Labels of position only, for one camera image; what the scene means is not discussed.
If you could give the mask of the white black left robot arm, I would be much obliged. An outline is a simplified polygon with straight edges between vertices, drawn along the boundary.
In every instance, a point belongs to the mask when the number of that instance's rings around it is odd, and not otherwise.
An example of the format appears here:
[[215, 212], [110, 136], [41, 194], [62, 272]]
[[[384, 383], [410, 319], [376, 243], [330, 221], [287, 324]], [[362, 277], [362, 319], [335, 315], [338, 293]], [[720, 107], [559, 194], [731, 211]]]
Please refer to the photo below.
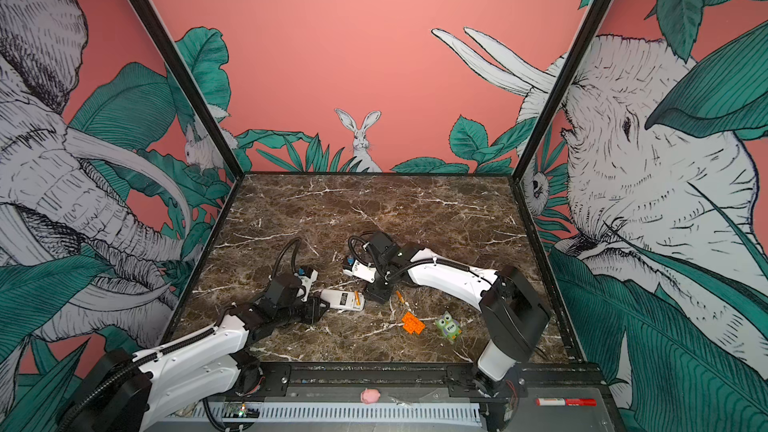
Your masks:
[[227, 307], [213, 324], [158, 347], [108, 353], [60, 408], [60, 431], [144, 431], [178, 409], [263, 382], [249, 351], [275, 329], [314, 324], [329, 304], [312, 291], [318, 273], [303, 268], [270, 280], [255, 299]]

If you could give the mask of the red white marker pen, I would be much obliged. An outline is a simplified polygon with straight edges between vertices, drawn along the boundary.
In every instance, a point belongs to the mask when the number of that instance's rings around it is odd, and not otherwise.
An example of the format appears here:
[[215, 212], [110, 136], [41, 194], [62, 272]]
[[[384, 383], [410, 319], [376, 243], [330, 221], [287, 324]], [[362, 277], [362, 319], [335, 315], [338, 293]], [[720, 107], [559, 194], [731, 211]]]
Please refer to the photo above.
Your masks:
[[540, 407], [596, 407], [597, 400], [591, 398], [545, 398], [535, 400]]

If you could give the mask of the black corner frame post right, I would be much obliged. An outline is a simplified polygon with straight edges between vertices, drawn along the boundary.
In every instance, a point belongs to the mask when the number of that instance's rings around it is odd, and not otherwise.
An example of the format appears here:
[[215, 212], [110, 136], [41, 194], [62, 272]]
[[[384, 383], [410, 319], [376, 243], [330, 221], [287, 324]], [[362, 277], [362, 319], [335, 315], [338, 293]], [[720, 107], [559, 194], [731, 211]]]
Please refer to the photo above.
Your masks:
[[519, 159], [517, 167], [512, 174], [512, 182], [519, 185], [522, 182], [524, 172], [527, 170], [539, 143], [542, 141], [547, 128], [570, 87], [576, 72], [587, 54], [591, 41], [597, 34], [613, 0], [592, 0], [587, 13], [582, 21], [573, 44], [565, 57], [560, 73], [558, 74], [552, 91], [548, 93], [547, 100], [539, 118], [535, 124], [528, 143]]

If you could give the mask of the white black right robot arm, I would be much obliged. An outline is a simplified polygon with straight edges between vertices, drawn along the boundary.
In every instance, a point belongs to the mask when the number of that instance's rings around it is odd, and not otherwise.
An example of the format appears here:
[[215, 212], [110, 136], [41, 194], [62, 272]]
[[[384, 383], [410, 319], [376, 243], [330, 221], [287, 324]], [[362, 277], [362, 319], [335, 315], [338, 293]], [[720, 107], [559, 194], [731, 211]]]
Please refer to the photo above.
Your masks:
[[373, 269], [365, 289], [368, 299], [385, 302], [395, 286], [408, 279], [480, 312], [489, 337], [476, 362], [476, 380], [483, 386], [503, 382], [511, 369], [534, 354], [551, 312], [519, 269], [481, 269], [413, 245], [368, 242], [363, 249]]

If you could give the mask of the white red remote control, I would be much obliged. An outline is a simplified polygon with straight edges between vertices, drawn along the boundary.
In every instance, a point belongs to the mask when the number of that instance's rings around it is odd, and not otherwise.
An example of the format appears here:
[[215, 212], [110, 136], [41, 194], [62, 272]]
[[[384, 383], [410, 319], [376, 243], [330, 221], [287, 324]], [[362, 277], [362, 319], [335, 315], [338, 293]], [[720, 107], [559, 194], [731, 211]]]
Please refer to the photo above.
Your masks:
[[320, 298], [327, 301], [330, 304], [331, 309], [360, 312], [364, 309], [365, 298], [359, 292], [362, 299], [362, 306], [356, 307], [354, 292], [341, 291], [336, 289], [324, 289], [320, 293]]

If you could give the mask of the orange toy brick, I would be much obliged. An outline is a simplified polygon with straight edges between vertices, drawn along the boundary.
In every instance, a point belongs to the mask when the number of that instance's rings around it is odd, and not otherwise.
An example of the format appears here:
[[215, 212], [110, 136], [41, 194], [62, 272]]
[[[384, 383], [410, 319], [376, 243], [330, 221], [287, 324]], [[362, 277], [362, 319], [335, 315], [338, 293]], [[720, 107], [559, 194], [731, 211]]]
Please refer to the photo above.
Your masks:
[[411, 312], [406, 312], [402, 318], [402, 328], [410, 335], [420, 335], [425, 329], [425, 324]]

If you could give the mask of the black corner frame post left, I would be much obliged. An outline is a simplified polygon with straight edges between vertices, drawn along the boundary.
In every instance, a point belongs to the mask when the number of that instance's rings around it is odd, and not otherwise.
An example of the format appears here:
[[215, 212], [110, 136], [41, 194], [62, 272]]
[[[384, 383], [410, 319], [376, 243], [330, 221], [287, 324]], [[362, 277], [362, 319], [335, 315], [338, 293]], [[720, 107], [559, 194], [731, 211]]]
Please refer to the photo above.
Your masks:
[[190, 69], [180, 55], [176, 43], [170, 37], [167, 27], [158, 15], [151, 0], [128, 0], [146, 32], [169, 67], [174, 79], [181, 88], [182, 95], [190, 103], [196, 116], [209, 133], [211, 140], [221, 154], [224, 162], [233, 173], [235, 181], [240, 181], [245, 172], [240, 167], [231, 147], [225, 141], [218, 123], [214, 120], [207, 102], [200, 91]]

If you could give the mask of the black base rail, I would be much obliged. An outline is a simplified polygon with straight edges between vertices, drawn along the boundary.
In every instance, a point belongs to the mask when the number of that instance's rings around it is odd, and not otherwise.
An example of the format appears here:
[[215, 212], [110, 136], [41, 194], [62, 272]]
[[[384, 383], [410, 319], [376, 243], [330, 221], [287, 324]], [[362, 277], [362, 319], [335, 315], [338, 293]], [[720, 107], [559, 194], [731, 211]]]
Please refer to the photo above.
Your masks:
[[254, 397], [286, 397], [289, 388], [363, 387], [445, 389], [452, 398], [525, 397], [534, 389], [596, 389], [608, 392], [593, 363], [523, 363], [500, 381], [483, 376], [469, 362], [264, 362], [263, 379]]

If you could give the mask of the black corner frame post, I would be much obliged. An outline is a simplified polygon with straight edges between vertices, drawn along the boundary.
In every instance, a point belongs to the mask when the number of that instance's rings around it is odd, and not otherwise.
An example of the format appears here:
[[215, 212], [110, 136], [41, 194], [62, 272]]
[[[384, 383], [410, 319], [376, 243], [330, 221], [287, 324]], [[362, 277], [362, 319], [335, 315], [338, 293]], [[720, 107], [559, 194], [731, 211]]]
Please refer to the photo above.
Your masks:
[[225, 141], [218, 123], [214, 120], [207, 102], [200, 91], [190, 69], [180, 55], [176, 43], [170, 37], [167, 27], [158, 15], [151, 0], [128, 0], [146, 32], [169, 67], [174, 79], [181, 88], [182, 95], [190, 103], [196, 116], [209, 133], [211, 140], [221, 154], [224, 162], [233, 173], [235, 181], [240, 181], [245, 172], [240, 167], [231, 147]]
[[527, 170], [539, 143], [542, 141], [547, 128], [570, 87], [576, 72], [587, 54], [591, 41], [597, 34], [613, 0], [592, 0], [587, 13], [582, 21], [573, 44], [565, 57], [560, 73], [558, 74], [552, 91], [548, 93], [547, 100], [539, 118], [535, 124], [528, 143], [519, 159], [517, 167], [512, 174], [512, 182], [519, 185], [522, 182], [524, 172]]

